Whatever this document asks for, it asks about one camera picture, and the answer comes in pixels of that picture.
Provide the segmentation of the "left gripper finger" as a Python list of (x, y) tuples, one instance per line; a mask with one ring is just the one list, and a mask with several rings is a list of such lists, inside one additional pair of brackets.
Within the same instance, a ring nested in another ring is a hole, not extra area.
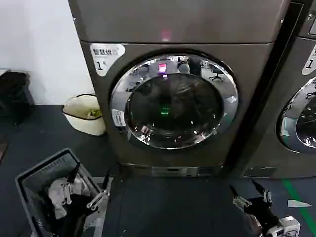
[(72, 200), (71, 200), (72, 183), (75, 181), (79, 168), (80, 168), (80, 163), (78, 163), (75, 166), (75, 168), (69, 173), (67, 177), (67, 181), (64, 184), (64, 191), (63, 191), (64, 201), (62, 202), (62, 204), (70, 205), (72, 203)]
[(102, 183), (102, 190), (101, 192), (96, 195), (91, 202), (86, 205), (86, 208), (89, 210), (96, 210), (99, 208), (100, 204), (109, 197), (110, 189), (111, 189), (111, 175), (110, 170), (107, 171), (106, 175), (104, 176), (104, 180)]

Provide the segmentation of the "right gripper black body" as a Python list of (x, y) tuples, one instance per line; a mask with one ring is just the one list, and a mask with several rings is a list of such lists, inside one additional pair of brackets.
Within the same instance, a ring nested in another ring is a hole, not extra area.
[(264, 202), (263, 197), (249, 198), (248, 201), (251, 202), (251, 205), (245, 207), (245, 213), (256, 217), (264, 233), (279, 224), (279, 219), (270, 209), (271, 202)]

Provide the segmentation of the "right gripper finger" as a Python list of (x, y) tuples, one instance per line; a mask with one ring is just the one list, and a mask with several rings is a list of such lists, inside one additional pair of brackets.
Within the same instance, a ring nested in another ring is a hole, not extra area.
[(233, 204), (237, 208), (239, 208), (240, 210), (244, 210), (245, 207), (249, 207), (252, 205), (252, 202), (240, 196), (232, 185), (230, 185), (230, 189), (233, 193)]
[(261, 184), (256, 182), (255, 180), (251, 180), (255, 189), (259, 192), (261, 197), (263, 198), (263, 202), (267, 203), (268, 206), (272, 206), (272, 195), (270, 190), (266, 190)]

